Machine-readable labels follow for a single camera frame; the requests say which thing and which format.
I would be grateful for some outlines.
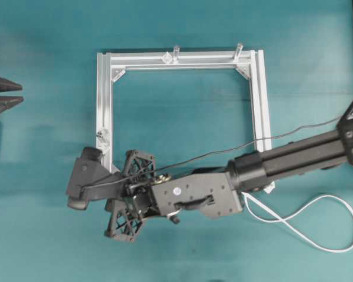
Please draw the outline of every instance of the teal table surface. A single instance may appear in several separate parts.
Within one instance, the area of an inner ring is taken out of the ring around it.
[[[353,100],[350,0],[0,1],[0,76],[22,84],[8,94],[25,98],[0,115],[0,281],[353,281],[353,250],[324,253],[247,211],[218,220],[183,212],[177,226],[150,220],[125,244],[103,236],[104,202],[66,207],[74,160],[95,145],[97,52],[238,42],[265,52],[273,135],[339,116]],[[234,70],[129,72],[115,93],[118,167],[129,149],[163,166],[252,139],[248,82]],[[250,150],[179,170],[225,165]],[[320,193],[353,206],[353,169],[280,180],[256,196],[287,215]],[[291,222],[327,247],[353,239],[350,214],[332,200]]]

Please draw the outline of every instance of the aluminum frame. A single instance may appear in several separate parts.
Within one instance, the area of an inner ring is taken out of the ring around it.
[[[114,83],[127,71],[184,70],[184,69],[235,69],[249,80],[252,108],[252,127],[255,139],[271,136],[267,84],[263,50],[243,51],[239,43],[234,51],[141,53],[98,53],[96,89],[96,147],[101,149],[102,165],[111,173],[119,169],[114,165]],[[256,150],[272,149],[271,139],[259,140]],[[271,183],[265,190],[275,187]]]

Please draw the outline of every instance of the black cable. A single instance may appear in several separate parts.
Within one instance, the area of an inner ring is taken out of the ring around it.
[[[205,157],[208,157],[208,156],[212,156],[212,155],[217,155],[217,154],[223,154],[223,153],[228,153],[228,152],[232,152],[232,151],[235,151],[235,150],[240,150],[240,149],[243,149],[251,144],[254,144],[255,142],[257,141],[262,141],[262,140],[267,140],[267,139],[271,139],[271,140],[274,140],[274,139],[279,139],[279,138],[283,138],[283,137],[286,137],[286,136],[289,136],[291,134],[294,134],[295,132],[303,129],[303,128],[313,128],[313,127],[319,127],[319,126],[323,126],[323,125],[327,125],[329,123],[332,123],[338,119],[340,119],[341,116],[338,116],[334,119],[331,119],[327,122],[322,122],[322,123],[317,123],[317,124],[314,124],[314,125],[302,125],[290,132],[287,132],[287,133],[284,133],[284,134],[281,134],[281,135],[276,135],[276,136],[271,136],[271,137],[263,137],[263,138],[259,138],[259,139],[254,139],[252,141],[249,141],[249,142],[246,142],[242,145],[239,145],[237,147],[234,147],[234,148],[230,148],[230,149],[226,149],[226,150],[219,150],[219,151],[211,151],[211,152],[208,152],[206,154],[203,154],[203,155],[200,155],[200,156],[197,156],[197,157],[193,157],[192,159],[189,159],[189,160],[185,160],[183,162],[180,162],[180,163],[174,163],[173,165],[168,165],[168,166],[164,166],[164,167],[161,167],[160,169],[154,169],[154,170],[149,170],[147,172],[142,172],[142,173],[139,173],[139,174],[136,174],[136,175],[132,175],[132,176],[128,176],[128,177],[125,177],[125,178],[122,178],[120,180],[117,180],[117,181],[113,181],[113,182],[107,182],[107,183],[101,183],[101,184],[93,184],[93,185],[85,185],[83,187],[87,187],[87,188],[94,188],[94,187],[100,187],[100,186],[106,186],[106,185],[112,185],[112,184],[117,184],[117,183],[120,183],[120,182],[123,182],[123,181],[126,181],[128,179],[131,179],[131,178],[134,178],[134,177],[138,177],[138,176],[142,176],[142,175],[145,175],[147,173],[153,173],[153,172],[158,172],[160,170],[165,170],[165,169],[170,169],[172,167],[176,167],[176,166],[181,166],[182,164],[186,164],[186,163],[190,163],[190,162],[193,162],[195,160],[199,160],[199,159],[203,159]]]

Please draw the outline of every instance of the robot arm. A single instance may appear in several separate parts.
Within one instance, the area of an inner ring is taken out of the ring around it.
[[[353,166],[353,102],[336,130],[176,179],[156,176],[155,158],[143,152],[127,152],[123,172],[114,174],[101,166],[101,156],[100,150],[85,148],[76,160],[66,191],[68,206],[85,210],[89,201],[107,199],[105,210],[111,218],[105,235],[133,242],[151,217],[178,223],[181,210],[199,210],[212,219],[229,216],[243,210],[242,192],[257,192],[275,180],[345,162]]]

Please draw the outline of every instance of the white cable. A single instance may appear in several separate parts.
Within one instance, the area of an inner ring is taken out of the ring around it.
[[[244,193],[242,192],[242,194],[244,195],[244,200],[245,200],[245,205],[248,209],[248,211],[258,220],[266,222],[266,223],[277,223],[277,222],[282,222],[284,223],[286,226],[288,226],[292,231],[294,231],[297,235],[299,235],[301,238],[303,238],[305,241],[307,241],[308,243],[310,243],[311,245],[313,245],[314,247],[322,250],[322,251],[327,251],[330,253],[344,253],[347,251],[350,251],[351,249],[353,249],[353,243],[345,248],[345,249],[328,249],[325,247],[322,247],[318,244],[316,244],[314,241],[312,241],[310,238],[308,238],[306,235],[302,234],[300,231],[298,231],[296,228],[294,228],[293,226],[291,226],[287,220],[292,219],[293,217],[295,217],[296,215],[298,215],[300,212],[302,212],[304,209],[306,209],[308,206],[312,205],[313,203],[315,203],[317,200],[326,198],[326,197],[330,197],[333,198],[339,202],[341,202],[351,213],[352,217],[353,217],[353,208],[343,199],[341,199],[340,197],[334,196],[334,195],[330,195],[330,194],[324,194],[321,196],[318,196],[316,198],[314,198],[313,200],[311,200],[310,202],[308,202],[307,204],[305,204],[303,207],[301,207],[300,209],[298,209],[295,213],[292,213],[290,216],[282,218],[281,216],[279,216],[276,212],[274,212],[273,210],[271,210],[269,207],[267,207],[266,205],[264,205],[261,201],[259,201],[258,199],[256,199],[255,197],[253,197],[252,195],[250,195],[249,193]],[[248,206],[248,201],[247,199],[250,199],[251,201],[253,201],[255,204],[257,204],[259,207],[261,207],[263,210],[265,210],[267,213],[269,213],[270,215],[274,216],[276,219],[275,220],[268,220],[268,219],[262,219],[261,217],[255,215],[252,210],[249,208]]]

